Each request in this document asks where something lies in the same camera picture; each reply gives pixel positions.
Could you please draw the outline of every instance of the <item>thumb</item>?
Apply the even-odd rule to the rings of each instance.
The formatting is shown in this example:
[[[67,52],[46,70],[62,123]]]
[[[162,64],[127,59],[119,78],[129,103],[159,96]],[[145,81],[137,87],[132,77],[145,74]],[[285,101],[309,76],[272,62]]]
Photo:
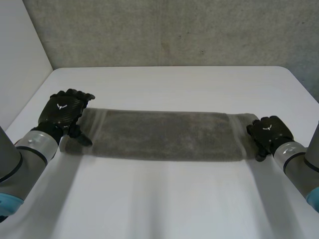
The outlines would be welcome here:
[[[80,126],[77,124],[70,126],[68,135],[78,141],[82,146],[88,147],[93,145],[89,137],[81,131]]]

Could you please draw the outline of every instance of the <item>white table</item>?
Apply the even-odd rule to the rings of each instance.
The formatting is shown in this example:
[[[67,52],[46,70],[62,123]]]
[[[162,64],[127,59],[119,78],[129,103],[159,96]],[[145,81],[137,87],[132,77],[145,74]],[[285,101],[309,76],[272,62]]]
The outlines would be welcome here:
[[[308,146],[319,105],[281,67],[65,68],[6,131],[37,125],[49,96],[76,88],[89,107],[278,115]],[[319,215],[274,164],[148,162],[58,152],[2,239],[318,238]]]

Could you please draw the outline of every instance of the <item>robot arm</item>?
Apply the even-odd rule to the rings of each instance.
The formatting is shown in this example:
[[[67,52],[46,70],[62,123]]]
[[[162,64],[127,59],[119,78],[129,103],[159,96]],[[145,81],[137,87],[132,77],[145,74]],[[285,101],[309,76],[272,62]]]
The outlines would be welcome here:
[[[257,161],[272,154],[306,201],[319,212],[319,126],[309,148],[295,142],[286,125],[276,116],[255,120],[247,126],[259,152]]]
[[[52,95],[40,115],[39,125],[15,145],[0,127],[0,222],[23,204],[54,157],[62,136],[69,135],[84,146],[92,145],[76,122],[94,98],[72,89]]]

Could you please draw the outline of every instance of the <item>carbon fiber glove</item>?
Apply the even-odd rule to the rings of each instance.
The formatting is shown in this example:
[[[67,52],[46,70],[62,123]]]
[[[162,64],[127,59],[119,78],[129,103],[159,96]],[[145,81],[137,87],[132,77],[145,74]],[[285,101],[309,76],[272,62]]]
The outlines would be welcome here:
[[[33,130],[47,132],[58,143],[61,137],[67,134],[80,144],[91,146],[92,141],[81,132],[76,122],[82,116],[88,102],[93,99],[94,95],[74,89],[52,95],[40,115],[39,126]]]
[[[259,149],[256,157],[259,162],[264,161],[268,154],[274,155],[280,145],[294,141],[293,134],[277,116],[253,121],[247,126],[247,132]]]

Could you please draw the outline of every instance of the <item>gray towel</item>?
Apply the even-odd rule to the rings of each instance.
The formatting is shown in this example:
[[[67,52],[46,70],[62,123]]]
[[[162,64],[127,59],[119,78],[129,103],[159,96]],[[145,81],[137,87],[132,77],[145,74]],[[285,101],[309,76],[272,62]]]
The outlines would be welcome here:
[[[70,154],[162,161],[238,161],[255,157],[252,114],[118,111],[87,108],[79,120],[92,147],[65,137]]]

